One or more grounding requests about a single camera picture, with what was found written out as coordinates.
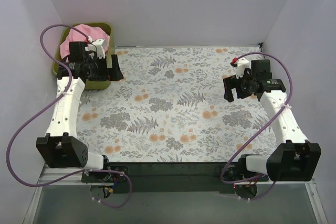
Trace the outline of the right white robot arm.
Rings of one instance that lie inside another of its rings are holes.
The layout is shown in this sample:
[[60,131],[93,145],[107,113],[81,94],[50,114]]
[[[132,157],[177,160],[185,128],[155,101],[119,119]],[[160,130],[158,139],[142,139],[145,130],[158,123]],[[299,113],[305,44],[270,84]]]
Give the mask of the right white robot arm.
[[321,156],[321,148],[311,143],[300,129],[286,103],[284,83],[272,77],[269,60],[234,59],[234,76],[223,80],[224,98],[233,102],[232,91],[239,99],[256,95],[266,111],[275,134],[277,147],[270,155],[244,154],[233,167],[242,180],[266,175],[273,182],[308,182]]

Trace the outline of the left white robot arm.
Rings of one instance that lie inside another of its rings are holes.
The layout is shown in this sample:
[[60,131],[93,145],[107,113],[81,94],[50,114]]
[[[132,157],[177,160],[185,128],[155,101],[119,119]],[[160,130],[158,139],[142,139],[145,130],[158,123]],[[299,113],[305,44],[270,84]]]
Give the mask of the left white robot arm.
[[111,178],[112,170],[103,155],[88,151],[77,137],[77,115],[81,95],[87,81],[105,82],[123,79],[117,55],[106,56],[106,41],[73,41],[69,55],[58,67],[57,102],[50,125],[36,147],[50,168],[82,168],[93,170],[100,182]]

